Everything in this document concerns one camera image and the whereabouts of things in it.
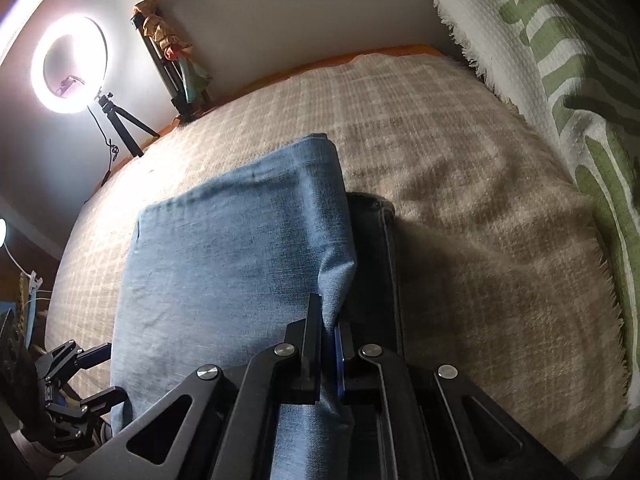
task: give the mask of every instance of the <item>tripod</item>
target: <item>tripod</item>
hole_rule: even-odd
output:
[[[115,128],[116,132],[122,139],[122,142],[124,142],[124,145],[127,147],[131,155],[132,156],[144,155],[142,149],[140,148],[140,146],[138,146],[138,144],[133,139],[133,137],[131,137],[131,134],[127,130],[126,126],[122,124],[122,121],[120,120],[118,115],[124,117],[130,123],[135,124],[137,127],[139,127],[141,130],[148,133],[150,136],[158,137],[158,138],[160,136],[151,128],[149,128],[145,123],[143,123],[142,121],[138,120],[133,115],[131,115],[129,112],[113,104],[113,101],[111,101],[110,99],[111,97],[113,97],[113,94],[111,92],[109,92],[107,95],[98,94],[98,104],[100,105],[100,108],[102,108],[102,111],[107,115],[108,120],[110,120],[111,124]]]

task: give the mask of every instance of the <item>blue denim fabric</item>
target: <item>blue denim fabric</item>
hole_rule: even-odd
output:
[[[312,292],[332,327],[354,270],[342,173],[324,135],[145,209],[113,331],[111,384],[129,395],[111,411],[114,433],[201,364],[244,364],[282,341]],[[344,478],[350,436],[350,414],[325,390],[316,406],[283,406],[271,477]]]

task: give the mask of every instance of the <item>beige blanket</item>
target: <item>beige blanket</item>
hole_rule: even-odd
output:
[[[336,144],[347,190],[396,206],[408,361],[453,362],[561,459],[601,437],[623,409],[625,369],[590,202],[519,117],[445,58],[358,57],[153,144],[82,210],[47,348],[111,338],[141,208],[310,132]],[[88,396],[108,383],[105,364],[72,384]]]

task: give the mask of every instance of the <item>lamp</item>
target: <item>lamp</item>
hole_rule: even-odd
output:
[[[24,332],[24,345],[28,348],[31,342],[31,333],[33,333],[33,322],[36,317],[36,294],[40,287],[42,286],[42,278],[38,278],[35,271],[32,270],[31,273],[28,273],[24,270],[18,262],[15,261],[14,256],[9,252],[9,248],[4,243],[6,241],[6,222],[3,218],[0,218],[0,246],[4,246],[4,250],[11,258],[11,261],[15,264],[20,272],[23,273],[29,279],[29,310],[27,312],[27,324],[26,330]]]
[[[59,40],[68,36],[72,41],[73,67],[66,67],[63,75],[58,70],[53,89],[47,83],[46,61]],[[49,110],[60,114],[74,114],[98,100],[102,111],[133,156],[142,156],[142,149],[131,137],[118,115],[126,118],[151,136],[159,135],[126,110],[110,101],[111,93],[102,95],[102,83],[107,69],[107,44],[94,20],[80,14],[70,14],[49,26],[38,42],[31,61],[31,85],[36,96]]]

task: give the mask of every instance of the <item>black metal bracket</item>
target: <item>black metal bracket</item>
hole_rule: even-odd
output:
[[[53,453],[93,447],[98,418],[127,395],[117,386],[66,406],[60,389],[80,369],[88,369],[111,358],[111,343],[83,351],[75,341],[31,360],[16,330],[12,311],[0,317],[0,393],[20,418],[22,434]]]
[[[268,478],[278,407],[319,399],[321,324],[312,294],[282,343],[239,367],[202,365],[64,478]]]
[[[382,479],[577,479],[453,365],[409,368],[345,319],[335,335],[344,403],[376,407]]]

